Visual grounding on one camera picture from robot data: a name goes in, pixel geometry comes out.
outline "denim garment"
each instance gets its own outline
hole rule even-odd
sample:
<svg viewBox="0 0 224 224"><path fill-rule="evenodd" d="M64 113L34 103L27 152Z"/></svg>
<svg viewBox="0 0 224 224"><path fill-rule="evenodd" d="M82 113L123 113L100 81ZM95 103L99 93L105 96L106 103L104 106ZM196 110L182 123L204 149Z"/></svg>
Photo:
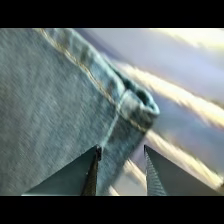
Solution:
<svg viewBox="0 0 224 224"><path fill-rule="evenodd" d="M0 71L0 195L21 195L97 143L105 194L159 114L72 29L1 29Z"/></svg>

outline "jeans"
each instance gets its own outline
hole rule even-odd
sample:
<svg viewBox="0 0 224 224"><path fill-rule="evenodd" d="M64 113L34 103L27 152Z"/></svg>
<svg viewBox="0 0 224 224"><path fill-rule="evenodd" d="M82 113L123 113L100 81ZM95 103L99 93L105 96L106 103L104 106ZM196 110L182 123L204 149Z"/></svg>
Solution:
<svg viewBox="0 0 224 224"><path fill-rule="evenodd" d="M0 71L0 195L21 195L96 144L106 194L159 114L73 29L1 29Z"/></svg>

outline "stitching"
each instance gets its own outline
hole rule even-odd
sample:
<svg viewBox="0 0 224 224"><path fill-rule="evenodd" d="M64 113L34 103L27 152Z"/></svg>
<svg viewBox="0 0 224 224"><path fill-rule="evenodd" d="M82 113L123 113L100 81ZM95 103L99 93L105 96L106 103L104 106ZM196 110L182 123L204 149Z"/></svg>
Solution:
<svg viewBox="0 0 224 224"><path fill-rule="evenodd" d="M100 90L100 92L103 94L103 96L112 104L115 106L116 111L118 112L118 114L120 114L120 116L122 118L124 118L126 121L129 121L130 124L137 128L138 130L140 130L141 132L147 132L148 129L141 127L137 122L129 119L129 118L125 118L118 110L118 105L116 104L116 102L113 100L113 98L110 96L110 94L104 89L103 85L101 84L101 82L97 81L94 76L92 75L92 73L90 72L90 70L81 62L79 62L67 49L65 49L65 47L61 44L59 44L57 41L55 41L49 34L47 34L47 32L43 29L43 28L33 28L35 31L37 31L38 33L40 33L56 50L58 50L60 53L64 54L68 59L70 59L74 64L78 65L79 67L81 67L88 75L88 77L90 78L90 80L92 80L93 84L95 84L95 86L97 87L97 89Z"/></svg>

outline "folded denim edge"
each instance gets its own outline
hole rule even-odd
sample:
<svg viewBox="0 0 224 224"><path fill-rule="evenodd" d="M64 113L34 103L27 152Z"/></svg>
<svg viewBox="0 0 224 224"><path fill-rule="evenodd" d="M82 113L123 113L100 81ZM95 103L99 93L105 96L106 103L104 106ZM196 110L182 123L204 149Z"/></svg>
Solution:
<svg viewBox="0 0 224 224"><path fill-rule="evenodd" d="M83 69L96 89L116 107L117 112L124 119L128 120L132 126L142 132L146 132L151 127L153 118L159 115L159 109L149 92L124 77L75 30L65 28L35 28L34 30L40 33L57 51L64 54L73 64ZM114 83L116 86L113 86L113 88L118 92L117 97L109 93L104 85L104 80L100 77L102 74L99 74L99 70L91 71L84 63L80 62L79 59L83 54L83 49L88 52L88 54L85 54L86 57L101 59L99 63L103 63L102 69L100 69L104 73L103 75L105 75L105 72L108 75L108 71L113 71L112 76L110 74L106 78L115 79Z"/></svg>

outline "blue denim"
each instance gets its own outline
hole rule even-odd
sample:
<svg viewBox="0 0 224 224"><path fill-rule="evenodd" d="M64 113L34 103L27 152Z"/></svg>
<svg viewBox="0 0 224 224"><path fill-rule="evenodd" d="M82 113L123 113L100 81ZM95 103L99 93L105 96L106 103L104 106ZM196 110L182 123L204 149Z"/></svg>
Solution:
<svg viewBox="0 0 224 224"><path fill-rule="evenodd" d="M0 71L0 195L21 195L95 144L104 195L159 114L73 29L1 29Z"/></svg>

